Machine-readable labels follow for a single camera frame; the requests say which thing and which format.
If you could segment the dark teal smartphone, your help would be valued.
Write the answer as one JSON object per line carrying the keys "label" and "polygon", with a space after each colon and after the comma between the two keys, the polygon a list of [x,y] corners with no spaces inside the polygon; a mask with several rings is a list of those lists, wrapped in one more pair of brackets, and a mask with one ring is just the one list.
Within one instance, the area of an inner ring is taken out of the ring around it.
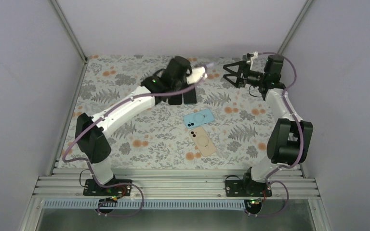
{"label": "dark teal smartphone", "polygon": [[197,94],[196,94],[195,88],[183,94],[183,103],[184,104],[196,104],[197,103]]}

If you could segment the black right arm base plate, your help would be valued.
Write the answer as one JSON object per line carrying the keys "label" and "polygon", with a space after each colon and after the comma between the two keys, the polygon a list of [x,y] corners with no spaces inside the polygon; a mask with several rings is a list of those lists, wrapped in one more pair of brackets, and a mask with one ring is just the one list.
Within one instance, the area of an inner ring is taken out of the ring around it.
{"label": "black right arm base plate", "polygon": [[272,191],[265,183],[244,180],[225,180],[227,197],[271,197]]}

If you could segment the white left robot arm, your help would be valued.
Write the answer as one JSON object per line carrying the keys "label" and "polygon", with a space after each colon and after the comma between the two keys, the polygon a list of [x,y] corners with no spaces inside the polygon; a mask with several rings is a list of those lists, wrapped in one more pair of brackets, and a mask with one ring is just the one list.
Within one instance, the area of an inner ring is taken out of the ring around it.
{"label": "white left robot arm", "polygon": [[193,75],[191,63],[173,57],[166,68],[146,77],[133,92],[115,105],[94,115],[79,115],[74,143],[86,155],[96,189],[108,195],[115,188],[114,173],[108,160],[112,148],[108,137],[133,117],[184,92],[187,78]]}

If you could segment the black phone case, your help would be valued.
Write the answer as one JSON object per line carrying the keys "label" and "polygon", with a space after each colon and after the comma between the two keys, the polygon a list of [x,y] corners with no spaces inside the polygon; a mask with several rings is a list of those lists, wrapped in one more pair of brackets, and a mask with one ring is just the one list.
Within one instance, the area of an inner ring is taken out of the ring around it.
{"label": "black phone case", "polygon": [[168,99],[169,105],[182,105],[183,104],[183,94],[176,93],[173,96],[170,96]]}

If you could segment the lilac phone case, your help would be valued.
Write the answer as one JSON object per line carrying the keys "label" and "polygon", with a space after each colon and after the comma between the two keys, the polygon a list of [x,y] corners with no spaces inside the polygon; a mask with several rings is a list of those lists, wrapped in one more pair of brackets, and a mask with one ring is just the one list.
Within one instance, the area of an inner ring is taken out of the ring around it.
{"label": "lilac phone case", "polygon": [[215,67],[216,63],[215,62],[210,62],[210,63],[206,63],[203,65],[203,67],[205,68],[205,71],[208,71],[209,69],[212,69],[213,67]]}

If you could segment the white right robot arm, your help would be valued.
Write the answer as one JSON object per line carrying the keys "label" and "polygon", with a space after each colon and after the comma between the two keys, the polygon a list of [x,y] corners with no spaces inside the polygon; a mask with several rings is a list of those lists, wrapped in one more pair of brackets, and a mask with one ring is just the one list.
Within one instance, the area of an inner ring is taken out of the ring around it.
{"label": "white right robot arm", "polygon": [[276,124],[267,143],[267,158],[254,167],[250,167],[244,175],[242,191],[253,196],[260,190],[270,186],[269,179],[282,169],[291,169],[305,161],[313,133],[311,122],[304,121],[294,109],[288,97],[288,89],[281,82],[281,71],[284,62],[291,61],[274,52],[266,52],[267,60],[262,72],[253,71],[252,66],[260,53],[247,53],[243,59],[225,64],[227,74],[225,80],[236,88],[249,84],[258,89],[262,99],[270,107]]}

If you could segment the beige phone case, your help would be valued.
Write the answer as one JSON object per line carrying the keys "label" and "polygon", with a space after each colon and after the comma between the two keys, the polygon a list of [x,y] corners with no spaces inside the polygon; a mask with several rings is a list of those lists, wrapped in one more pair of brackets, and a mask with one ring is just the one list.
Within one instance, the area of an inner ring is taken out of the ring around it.
{"label": "beige phone case", "polygon": [[202,126],[193,128],[188,133],[203,157],[216,153],[215,145]]}

